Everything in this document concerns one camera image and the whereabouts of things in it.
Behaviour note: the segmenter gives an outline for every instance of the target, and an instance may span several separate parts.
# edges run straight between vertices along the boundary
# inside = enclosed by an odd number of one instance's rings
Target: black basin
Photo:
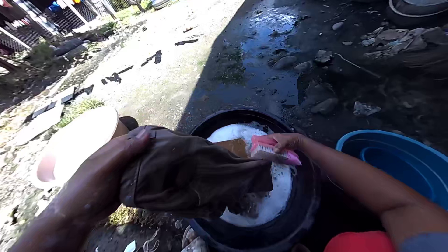
[[[275,133],[292,132],[273,115],[252,109],[233,109],[209,116],[191,134],[208,138],[226,125],[252,121],[268,126]],[[238,227],[221,219],[191,219],[188,220],[191,227],[219,251],[281,252],[290,249],[311,228],[314,213],[319,207],[319,170],[303,153],[298,152],[298,155],[302,166],[297,167],[291,196],[280,216],[256,227]]]

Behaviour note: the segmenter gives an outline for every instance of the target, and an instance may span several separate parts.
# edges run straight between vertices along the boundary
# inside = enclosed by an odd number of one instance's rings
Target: soap suds
[[[241,138],[250,147],[252,145],[250,138],[253,135],[266,135],[266,133],[249,125],[256,126],[257,128],[262,127],[263,129],[267,129],[269,133],[272,132],[266,126],[258,127],[260,124],[257,122],[244,125],[231,124],[216,130],[207,140],[216,143]],[[259,226],[273,220],[285,209],[289,196],[291,195],[292,168],[294,167],[291,165],[272,163],[271,175],[273,189],[258,204],[258,216],[256,218],[233,214],[228,209],[224,211],[220,218],[233,225],[243,227]]]

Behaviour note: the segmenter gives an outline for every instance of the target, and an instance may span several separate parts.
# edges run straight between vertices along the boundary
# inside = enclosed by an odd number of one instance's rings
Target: blue basin
[[[448,210],[448,157],[409,137],[382,130],[343,136],[336,150],[383,170]]]

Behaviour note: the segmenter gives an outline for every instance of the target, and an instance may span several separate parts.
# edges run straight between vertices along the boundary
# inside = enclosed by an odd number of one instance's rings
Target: pink brush
[[[275,163],[287,165],[302,165],[299,160],[299,156],[291,150],[284,150],[281,153],[275,153],[274,146],[277,144],[277,142],[274,139],[268,138],[266,135],[253,135],[251,140],[251,157],[266,159]]]

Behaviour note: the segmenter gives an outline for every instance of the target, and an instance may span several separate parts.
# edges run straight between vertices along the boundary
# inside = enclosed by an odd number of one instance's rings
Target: brown cloth
[[[149,128],[148,149],[121,179],[120,201],[129,207],[185,218],[219,217],[228,207],[245,211],[242,198],[272,190],[271,162],[243,159],[201,137],[160,126]]]

